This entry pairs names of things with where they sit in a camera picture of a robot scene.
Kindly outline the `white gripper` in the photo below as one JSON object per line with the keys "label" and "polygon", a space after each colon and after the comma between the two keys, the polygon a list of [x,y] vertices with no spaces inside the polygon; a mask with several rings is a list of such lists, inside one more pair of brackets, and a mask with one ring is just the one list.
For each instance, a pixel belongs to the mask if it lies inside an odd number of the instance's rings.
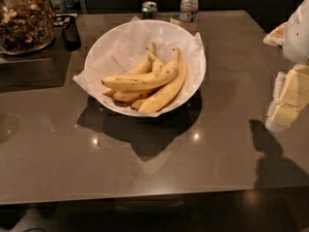
{"label": "white gripper", "polygon": [[275,78],[273,100],[267,112],[266,128],[288,129],[309,104],[309,0],[303,0],[286,22],[267,34],[263,43],[283,45],[284,55],[295,64]]}

